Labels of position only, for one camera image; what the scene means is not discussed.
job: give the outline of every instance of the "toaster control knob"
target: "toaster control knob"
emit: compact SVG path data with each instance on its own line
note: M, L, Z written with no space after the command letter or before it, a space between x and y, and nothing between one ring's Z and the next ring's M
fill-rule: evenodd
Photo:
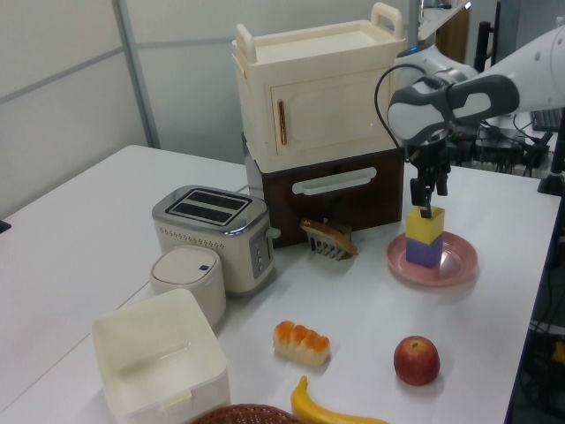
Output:
M279 237L281 237L281 231L277 228L271 227L265 233L265 237L267 237L268 239L278 239Z

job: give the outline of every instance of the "cable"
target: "cable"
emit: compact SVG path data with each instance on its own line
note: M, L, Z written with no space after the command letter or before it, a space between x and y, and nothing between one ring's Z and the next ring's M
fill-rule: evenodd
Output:
M526 139L531 140L531 136L527 132L524 132L524 130L533 124L533 120L530 121L528 125L524 125L522 128L518 128L518 125L516 125L516 117L517 115L514 115L514 118L512 119L512 125L514 125L514 128L516 128L520 133L522 133Z
M424 68L416 65L416 64L396 64L394 66L392 66L391 68L388 68L381 76L379 79L379 82L377 82L377 87L374 89L374 108L377 110L377 115L379 116L380 119L380 123L382 124L382 126L385 128L385 130L387 130L388 135L390 136L390 138L392 139L392 141L395 143L396 148L398 148L399 150L401 150L402 148L400 147L400 145L398 144L398 141L396 141L396 137L395 135L392 133L392 131L390 131L390 128L388 128L387 123L385 122L384 118L382 117L381 113L380 113L380 108L379 108L379 89L380 89L380 84L382 84L382 81L387 77L387 75L389 75L393 70L398 69L398 68L413 68L413 69L417 69L418 71L422 72L422 74L426 75L426 70L424 70ZM404 158L404 161L406 163L409 162L409 160L407 158Z
M549 290L549 301L541 318L538 320L534 328L529 331L528 340L526 340L526 347L524 348L524 352L529 354L523 358L520 365L518 382L528 405L535 406L554 417L565 418L565 410L556 407L551 401L551 396L556 391L561 392L562 390L556 389L554 386L554 372L556 364L553 363L553 360L551 359L551 354L549 352L551 345L548 344L550 329L553 325L555 316L565 299L565 291L561 294L557 301L555 310L547 322L546 329L540 330L539 328L539 325L546 319L549 311L551 310L551 306L553 305L552 270L552 268L548 268L547 266L545 267L547 278L546 284ZM552 339L554 341L558 341L559 339L563 339L563 336L552 336ZM530 377L530 380L527 383L524 383L524 373L528 374ZM524 405L514 404L514 406L520 407Z
M478 138L477 140L492 140L494 138L496 138L496 144L494 145L495 148L498 147L498 143L500 140L507 140L510 141L510 151L509 154L504 157L502 154L498 154L496 156L496 168L495 171L496 172L500 172L500 173L512 173L513 169L514 169L514 161L513 161L513 150L515 148L515 145L519 146L520 148L522 148L522 151L525 151L527 147L529 147L529 145L525 142L525 138L528 137L530 138L527 134L525 136L520 135L517 137L509 137L508 135L506 135L505 133L502 132L501 128L496 126L496 125L492 125L490 123L488 123L485 120L482 120L479 122L479 128L486 131L486 132L490 132L492 134L492 136L490 137L486 137L486 138ZM526 166L525 170L524 170L524 174L523 176L525 176L525 174L527 173L527 171L530 171L531 174L531 168L529 166Z

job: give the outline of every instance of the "purple block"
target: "purple block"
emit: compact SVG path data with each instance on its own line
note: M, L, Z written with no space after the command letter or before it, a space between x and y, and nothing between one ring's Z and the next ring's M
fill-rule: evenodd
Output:
M431 245L414 240L406 239L406 261L417 263L427 268L434 268L440 264L443 252L443 234L441 234Z

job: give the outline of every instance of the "white cabinet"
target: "white cabinet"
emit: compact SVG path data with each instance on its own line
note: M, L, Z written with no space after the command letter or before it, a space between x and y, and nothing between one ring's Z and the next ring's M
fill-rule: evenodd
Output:
M375 111L374 92L405 48L397 9L376 4L371 22L263 37L241 25L237 32L232 51L244 134L261 172L394 147ZM385 116L389 79L379 92Z

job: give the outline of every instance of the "toaster slot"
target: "toaster slot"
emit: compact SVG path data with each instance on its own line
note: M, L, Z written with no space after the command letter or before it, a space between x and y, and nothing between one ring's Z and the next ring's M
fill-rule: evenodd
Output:
M240 210L247 201L241 201L240 199L234 199L232 197L217 196L210 193L204 193L200 191L192 192L187 200L199 201L200 203L206 203L207 205L219 206L220 208Z
M225 223L231 218L231 214L222 212L221 210L202 208L191 203L180 203L173 209L173 211L182 215L198 217L215 223Z
M225 226L231 223L251 203L251 199L231 193L195 188L167 208L166 213Z

